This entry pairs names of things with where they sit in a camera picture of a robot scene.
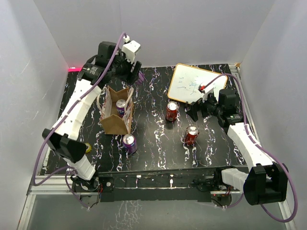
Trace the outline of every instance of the red light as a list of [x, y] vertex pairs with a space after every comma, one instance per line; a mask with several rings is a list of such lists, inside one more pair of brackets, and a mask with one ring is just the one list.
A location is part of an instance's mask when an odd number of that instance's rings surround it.
[[82, 68], [71, 67], [71, 68], [68, 69], [68, 72], [79, 72], [81, 70], [82, 70]]

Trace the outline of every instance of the soda can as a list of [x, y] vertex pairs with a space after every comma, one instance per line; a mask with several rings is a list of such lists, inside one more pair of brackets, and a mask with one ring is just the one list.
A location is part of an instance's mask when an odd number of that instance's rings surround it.
[[196, 138], [198, 137], [200, 131], [196, 126], [189, 126], [186, 130], [184, 142], [187, 145], [194, 145]]
[[125, 105], [126, 105], [126, 101], [123, 99], [120, 99], [116, 102], [116, 108], [117, 108], [119, 117], [123, 117], [125, 115]]
[[166, 120], [175, 121], [177, 119], [177, 113], [179, 105], [177, 102], [169, 102], [166, 107]]
[[125, 146], [125, 149], [129, 154], [133, 154], [138, 149], [138, 146], [136, 144], [136, 140], [132, 134], [126, 134], [123, 137], [123, 144]]

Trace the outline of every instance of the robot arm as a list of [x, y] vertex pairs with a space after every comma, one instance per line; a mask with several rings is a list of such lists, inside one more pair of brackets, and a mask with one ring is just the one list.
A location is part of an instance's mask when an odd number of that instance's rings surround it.
[[[116, 47], [116, 44], [111, 42], [101, 42], [99, 44], [98, 54], [90, 58], [82, 67], [82, 70], [78, 74], [74, 92], [61, 117], [52, 128], [55, 128], [64, 116], [67, 116], [66, 120], [61, 123], [47, 142], [49, 147], [56, 154], [62, 157], [69, 166], [77, 171], [77, 176], [71, 179], [87, 190], [96, 188], [96, 171], [85, 155], [86, 145], [78, 142], [77, 138], [82, 122], [90, 106], [96, 97], [100, 95], [104, 85], [107, 84], [113, 76], [120, 78], [128, 84], [133, 84], [136, 81], [141, 83], [143, 81], [142, 76], [139, 78], [141, 63], [138, 61], [134, 63], [135, 56], [140, 50], [141, 45], [135, 41], [130, 41], [128, 36], [124, 37], [124, 42], [125, 44], [122, 50], [118, 49], [104, 78], [93, 90], [81, 99], [81, 96], [92, 88], [105, 71]], [[78, 101], [78, 103], [69, 113], [68, 111], [76, 101]], [[43, 138], [46, 138], [50, 132], [51, 130], [45, 129], [42, 135]]]
[[[211, 90], [213, 86], [209, 86], [206, 90], [204, 86], [199, 87], [199, 91], [205, 95], [190, 106], [187, 105], [187, 114], [194, 121], [198, 120], [199, 110], [203, 117], [208, 114], [216, 116], [219, 125], [242, 153], [249, 169], [249, 174], [246, 174], [232, 166], [217, 168], [215, 185], [230, 185], [244, 192], [251, 205], [284, 201], [288, 182], [285, 172], [250, 141], [245, 131], [245, 126], [249, 129], [249, 125], [243, 123], [243, 115], [237, 109], [238, 95], [233, 90], [222, 89], [217, 101]], [[256, 140], [250, 129], [249, 133]]]

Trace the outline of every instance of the table surface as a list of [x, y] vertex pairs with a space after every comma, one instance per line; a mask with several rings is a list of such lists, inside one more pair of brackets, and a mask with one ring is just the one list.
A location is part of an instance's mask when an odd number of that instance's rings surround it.
[[[231, 73], [227, 64], [199, 65], [218, 73]], [[216, 167], [246, 164], [238, 148], [217, 123], [217, 118], [208, 116], [195, 123], [186, 115], [184, 104], [179, 107], [179, 117], [174, 123], [165, 121], [166, 105], [169, 102], [167, 90], [175, 67], [143, 68], [145, 82], [134, 85], [134, 110], [131, 133], [135, 136], [138, 150], [129, 156], [122, 145], [121, 135], [105, 135], [99, 123], [100, 112], [94, 102], [86, 115], [78, 140], [88, 142], [92, 151], [89, 161], [99, 172], [136, 171], [157, 169], [180, 169], [194, 167]], [[62, 113], [73, 93], [77, 72], [68, 74], [60, 107]], [[112, 80], [108, 85], [119, 91], [126, 87], [124, 82]], [[226, 88], [236, 89], [233, 80], [228, 79]], [[183, 135], [189, 125], [196, 124], [200, 135], [195, 146], [183, 143]], [[50, 174], [67, 165], [55, 153], [49, 155], [46, 170]]]

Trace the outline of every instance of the whiteboard frame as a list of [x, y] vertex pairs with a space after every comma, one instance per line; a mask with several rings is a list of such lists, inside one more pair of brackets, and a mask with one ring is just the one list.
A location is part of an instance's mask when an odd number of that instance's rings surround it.
[[[173, 77], [172, 77], [172, 80], [171, 80], [171, 83], [170, 83], [170, 85], [169, 85], [168, 92], [167, 92], [167, 97], [168, 97], [169, 99], [175, 100], [175, 101], [178, 101], [178, 102], [186, 103], [186, 101], [182, 101], [182, 100], [179, 100], [179, 99], [176, 99], [176, 98], [173, 98], [173, 97], [170, 97], [170, 96], [169, 96], [169, 92], [170, 92], [170, 89], [171, 89], [171, 87], [172, 87], [174, 75], [175, 75], [175, 73], [176, 73], [176, 69], [177, 69], [177, 66], [178, 66], [178, 65], [187, 66], [187, 67], [191, 67], [191, 68], [195, 68], [195, 69], [200, 69], [200, 70], [207, 71], [207, 72], [210, 72], [210, 73], [216, 73], [216, 74], [218, 74], [218, 75], [221, 74], [221, 73], [217, 73], [217, 72], [214, 72], [214, 71], [209, 71], [209, 70], [206, 70], [206, 69], [201, 69], [201, 68], [198, 68], [198, 67], [194, 67], [194, 66], [189, 66], [189, 65], [182, 64], [182, 63], [178, 63], [178, 64], [176, 65], [176, 67], [175, 67], [175, 70], [174, 70], [174, 73], [173, 73]], [[226, 82], [225, 82], [224, 88], [226, 87], [227, 81], [228, 81], [228, 76], [226, 76]]]

